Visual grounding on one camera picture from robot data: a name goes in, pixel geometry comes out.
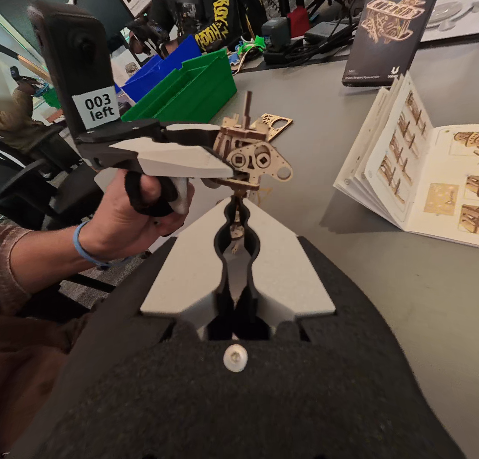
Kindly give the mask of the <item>black office chair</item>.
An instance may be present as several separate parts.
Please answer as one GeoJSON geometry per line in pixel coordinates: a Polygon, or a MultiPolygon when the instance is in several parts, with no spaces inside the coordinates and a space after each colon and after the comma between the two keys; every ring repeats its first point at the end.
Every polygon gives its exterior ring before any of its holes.
{"type": "Polygon", "coordinates": [[[62,127],[47,128],[33,144],[37,157],[24,155],[1,140],[0,212],[33,230],[73,226],[97,210],[103,191],[62,127]]]}

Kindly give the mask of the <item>black box device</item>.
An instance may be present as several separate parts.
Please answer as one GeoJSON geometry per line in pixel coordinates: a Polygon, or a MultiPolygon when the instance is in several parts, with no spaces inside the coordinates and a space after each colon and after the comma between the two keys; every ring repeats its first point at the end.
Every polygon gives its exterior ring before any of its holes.
{"type": "Polygon", "coordinates": [[[290,24],[287,17],[274,17],[261,26],[268,52],[279,53],[291,44],[290,24]]]}

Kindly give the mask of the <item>wooden cutout sheet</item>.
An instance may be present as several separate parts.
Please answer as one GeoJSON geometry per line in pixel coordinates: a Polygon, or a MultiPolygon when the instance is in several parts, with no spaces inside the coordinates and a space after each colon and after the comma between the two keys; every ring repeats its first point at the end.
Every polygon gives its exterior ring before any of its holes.
{"type": "Polygon", "coordinates": [[[292,124],[293,120],[290,118],[264,113],[252,123],[251,128],[259,132],[267,132],[267,141],[270,143],[292,124]]]}

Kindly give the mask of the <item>red pouch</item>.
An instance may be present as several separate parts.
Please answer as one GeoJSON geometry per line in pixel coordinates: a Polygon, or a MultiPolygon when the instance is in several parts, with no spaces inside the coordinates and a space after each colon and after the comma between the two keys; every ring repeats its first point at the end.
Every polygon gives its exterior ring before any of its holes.
{"type": "Polygon", "coordinates": [[[291,39],[299,38],[310,29],[308,12],[304,6],[297,6],[287,14],[291,39]]]}

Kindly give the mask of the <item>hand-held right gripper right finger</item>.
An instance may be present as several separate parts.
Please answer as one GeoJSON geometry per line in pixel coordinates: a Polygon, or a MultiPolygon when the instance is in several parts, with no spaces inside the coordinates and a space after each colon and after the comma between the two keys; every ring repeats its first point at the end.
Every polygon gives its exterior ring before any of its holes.
{"type": "Polygon", "coordinates": [[[243,204],[249,212],[247,226],[259,239],[251,266],[260,295],[256,315],[277,328],[284,321],[333,314],[336,307],[298,236],[248,199],[243,204]]]}

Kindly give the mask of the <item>person's left hand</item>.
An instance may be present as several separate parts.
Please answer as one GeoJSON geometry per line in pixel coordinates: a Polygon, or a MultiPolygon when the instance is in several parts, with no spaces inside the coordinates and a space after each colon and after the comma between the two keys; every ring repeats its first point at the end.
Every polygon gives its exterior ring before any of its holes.
{"type": "Polygon", "coordinates": [[[146,251],[160,237],[180,229],[187,218],[177,212],[158,219],[136,212],[125,190],[126,174],[123,169],[116,172],[93,218],[76,234],[81,248],[102,263],[146,251]]]}

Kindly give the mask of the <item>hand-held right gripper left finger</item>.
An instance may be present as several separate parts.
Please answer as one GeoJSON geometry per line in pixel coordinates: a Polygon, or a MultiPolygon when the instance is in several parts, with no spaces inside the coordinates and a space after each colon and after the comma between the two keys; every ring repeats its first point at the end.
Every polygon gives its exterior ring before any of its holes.
{"type": "Polygon", "coordinates": [[[236,201],[226,198],[178,234],[140,312],[188,321],[195,329],[232,318],[224,251],[231,244],[236,201]]]}

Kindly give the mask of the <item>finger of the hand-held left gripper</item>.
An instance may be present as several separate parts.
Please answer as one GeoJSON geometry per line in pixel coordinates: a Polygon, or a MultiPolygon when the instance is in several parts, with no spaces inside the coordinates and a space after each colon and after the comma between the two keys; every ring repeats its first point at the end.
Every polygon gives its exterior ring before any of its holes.
{"type": "Polygon", "coordinates": [[[136,153],[143,174],[149,176],[229,179],[233,168],[206,148],[152,139],[128,139],[109,146],[116,151],[136,153]]]}
{"type": "Polygon", "coordinates": [[[200,123],[176,123],[162,129],[164,142],[183,146],[213,148],[220,126],[200,123]]]}

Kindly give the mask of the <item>green plastic bin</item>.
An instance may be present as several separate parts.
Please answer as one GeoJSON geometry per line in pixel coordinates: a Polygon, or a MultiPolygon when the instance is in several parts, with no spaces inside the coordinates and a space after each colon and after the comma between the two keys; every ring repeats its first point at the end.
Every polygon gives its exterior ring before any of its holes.
{"type": "Polygon", "coordinates": [[[184,61],[121,119],[208,123],[236,92],[228,52],[222,48],[184,61]]]}

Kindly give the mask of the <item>instruction booklet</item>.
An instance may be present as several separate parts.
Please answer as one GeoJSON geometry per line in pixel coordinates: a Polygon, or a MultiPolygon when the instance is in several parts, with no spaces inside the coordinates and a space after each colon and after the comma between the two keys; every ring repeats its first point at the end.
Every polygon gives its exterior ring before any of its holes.
{"type": "Polygon", "coordinates": [[[479,126],[434,127],[410,72],[381,87],[333,184],[404,232],[479,245],[479,126]]]}

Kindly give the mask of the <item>blue wristband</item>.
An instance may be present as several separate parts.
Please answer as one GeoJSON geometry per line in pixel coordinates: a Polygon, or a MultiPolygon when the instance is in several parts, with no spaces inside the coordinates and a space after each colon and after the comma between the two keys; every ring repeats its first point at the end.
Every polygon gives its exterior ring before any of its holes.
{"type": "Polygon", "coordinates": [[[93,258],[82,246],[81,246],[81,243],[80,243],[80,233],[81,233],[81,230],[90,222],[90,220],[88,221],[84,221],[82,222],[80,225],[78,225],[75,230],[74,230],[74,234],[73,234],[73,246],[75,247],[75,250],[76,252],[81,256],[81,258],[83,258],[84,260],[86,260],[87,262],[91,263],[91,264],[94,264],[97,268],[101,269],[101,270],[107,270],[107,269],[110,269],[113,265],[109,262],[103,262],[103,261],[100,261],[100,260],[97,260],[95,258],[93,258]]]}

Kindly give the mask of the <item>white plate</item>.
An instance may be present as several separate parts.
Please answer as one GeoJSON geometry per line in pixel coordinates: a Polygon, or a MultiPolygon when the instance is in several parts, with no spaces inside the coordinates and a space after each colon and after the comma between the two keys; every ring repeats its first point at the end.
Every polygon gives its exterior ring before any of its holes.
{"type": "Polygon", "coordinates": [[[459,0],[437,2],[431,12],[426,28],[434,28],[445,20],[457,17],[464,9],[464,3],[459,0]]]}

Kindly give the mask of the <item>blue plastic bin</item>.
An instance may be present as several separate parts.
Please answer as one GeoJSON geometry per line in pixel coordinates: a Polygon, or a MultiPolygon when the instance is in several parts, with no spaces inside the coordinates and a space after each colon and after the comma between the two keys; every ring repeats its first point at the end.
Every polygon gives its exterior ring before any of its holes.
{"type": "Polygon", "coordinates": [[[135,103],[147,95],[173,70],[180,70],[183,62],[201,56],[201,50],[193,35],[187,36],[166,59],[152,57],[120,88],[135,103]]]}

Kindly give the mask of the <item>green plastic scraps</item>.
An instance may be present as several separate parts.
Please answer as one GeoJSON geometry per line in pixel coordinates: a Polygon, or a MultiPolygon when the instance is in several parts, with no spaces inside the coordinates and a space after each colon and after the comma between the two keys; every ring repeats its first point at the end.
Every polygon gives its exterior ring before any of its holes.
{"type": "Polygon", "coordinates": [[[236,46],[236,53],[238,55],[243,55],[246,54],[248,51],[256,49],[260,51],[261,53],[265,51],[266,49],[266,44],[265,40],[262,36],[255,36],[254,39],[252,40],[246,40],[241,36],[239,43],[236,46]]]}

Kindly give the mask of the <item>wooden model assembly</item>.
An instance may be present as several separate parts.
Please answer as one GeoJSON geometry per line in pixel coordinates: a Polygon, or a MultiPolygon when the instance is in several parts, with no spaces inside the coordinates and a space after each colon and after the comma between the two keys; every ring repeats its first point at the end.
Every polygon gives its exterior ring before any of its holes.
{"type": "Polygon", "coordinates": [[[251,102],[252,92],[247,91],[242,116],[223,118],[213,147],[213,151],[233,168],[234,176],[212,181],[230,187],[237,201],[247,198],[250,192],[257,192],[263,176],[281,182],[293,177],[290,163],[267,141],[268,133],[251,128],[251,102]]]}

